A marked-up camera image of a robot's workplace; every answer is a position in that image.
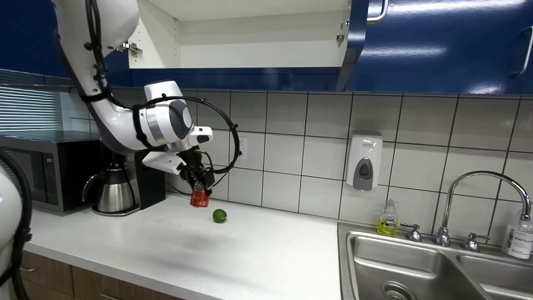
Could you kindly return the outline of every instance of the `microwave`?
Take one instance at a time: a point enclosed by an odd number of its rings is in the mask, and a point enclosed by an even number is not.
[[[0,148],[25,173],[33,206],[68,213],[88,206],[82,189],[102,169],[98,134],[85,131],[3,131]]]

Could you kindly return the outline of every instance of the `white tile wall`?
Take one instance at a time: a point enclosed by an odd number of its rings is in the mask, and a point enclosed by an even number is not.
[[[371,191],[360,191],[343,183],[340,218],[373,226],[385,208],[386,189],[386,186],[378,186]]]
[[[511,141],[513,151],[533,151],[533,98],[523,99]]]
[[[518,99],[463,98],[451,134],[453,146],[506,149]]]
[[[400,223],[418,223],[421,233],[431,233],[438,193],[390,188],[388,198],[396,203]]]
[[[232,119],[238,129],[265,131],[267,128],[267,93],[235,91],[232,94]]]
[[[300,176],[265,173],[263,204],[278,209],[298,211]]]
[[[346,139],[305,138],[303,174],[343,178]]]
[[[267,131],[303,134],[306,93],[268,93]]]
[[[351,93],[310,94],[306,134],[346,138]]]
[[[235,168],[230,173],[230,201],[262,204],[263,171]]]
[[[435,231],[441,226],[446,193],[441,193]],[[448,229],[451,238],[465,239],[468,233],[486,234],[493,216],[495,199],[455,194],[451,201]]]
[[[143,98],[140,89],[118,94]],[[400,221],[420,223],[430,233],[441,219],[438,198],[460,173],[505,168],[533,193],[531,98],[240,89],[187,89],[185,94],[210,98],[240,123],[245,154],[213,198],[370,226],[385,199],[393,198]],[[202,148],[218,166],[225,164],[232,153],[227,124],[205,106],[190,103],[190,111],[195,123],[215,126],[215,141]],[[77,101],[65,101],[62,116],[68,128],[85,129],[93,123]],[[373,191],[355,191],[343,183],[346,136],[355,129],[380,131],[385,139],[380,186]],[[503,224],[515,219],[511,213],[521,204],[501,184],[498,196],[505,201],[495,206],[498,188],[498,179],[490,176],[461,181],[450,221],[453,234],[490,229],[490,243],[501,241]]]
[[[267,134],[265,169],[301,173],[303,136]]]
[[[242,156],[237,159],[240,168],[263,169],[265,164],[265,134],[263,133],[240,133]]]
[[[203,143],[202,151],[210,153],[213,164],[228,164],[230,161],[230,133],[225,129],[213,129],[213,139]]]
[[[456,98],[403,96],[398,141],[448,144]]]
[[[380,131],[383,139],[396,141],[401,94],[353,94],[351,131]]]
[[[493,218],[493,224],[490,229],[490,243],[501,244],[505,239],[506,224],[513,224],[518,221],[518,214],[521,211],[521,203],[518,201],[498,201],[496,211]]]
[[[380,184],[390,184],[390,169],[393,164],[393,153],[395,153],[395,143],[385,141],[381,148]]]
[[[200,98],[207,98],[210,103],[218,106],[220,109],[230,113],[232,104],[232,93],[230,91],[205,91],[198,89]],[[212,126],[220,129],[228,129],[228,124],[223,121],[223,118],[212,108],[205,104],[198,104],[198,124],[200,126]]]
[[[503,171],[505,151],[450,148],[441,191],[448,191],[451,181],[471,169]],[[495,176],[470,176],[460,181],[455,193],[495,198],[500,179]]]
[[[338,218],[341,181],[301,178],[300,211]]]
[[[518,179],[533,194],[533,153],[513,153],[510,151],[505,174]],[[520,199],[516,189],[510,184],[501,183],[500,198]]]
[[[445,146],[398,144],[391,184],[438,191],[445,158]]]

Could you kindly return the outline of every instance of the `upper cabinet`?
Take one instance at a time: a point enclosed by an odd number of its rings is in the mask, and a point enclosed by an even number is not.
[[[138,6],[128,51],[107,58],[113,84],[533,93],[533,0],[138,0]],[[0,24],[3,83],[65,83],[48,0],[2,0]]]
[[[138,4],[135,84],[167,76],[188,88],[345,88],[365,46],[368,0]]]
[[[370,1],[370,13],[381,1]],[[533,0],[390,0],[350,89],[531,93]]]

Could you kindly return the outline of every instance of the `cable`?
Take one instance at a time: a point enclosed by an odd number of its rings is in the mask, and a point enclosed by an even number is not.
[[[17,178],[17,188],[20,191],[22,198],[22,214],[17,226],[17,233],[13,238],[13,251],[12,251],[12,283],[17,293],[18,300],[28,300],[28,294],[23,288],[22,276],[20,276],[20,264],[23,256],[23,244],[32,238],[32,191],[27,176],[23,174],[22,168],[15,163],[15,159],[0,149],[0,161],[7,166],[7,171],[10,171]]]

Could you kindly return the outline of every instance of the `white soap dispenser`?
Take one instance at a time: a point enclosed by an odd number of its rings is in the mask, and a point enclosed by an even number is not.
[[[355,131],[350,143],[346,184],[355,189],[378,186],[383,138],[375,131]]]

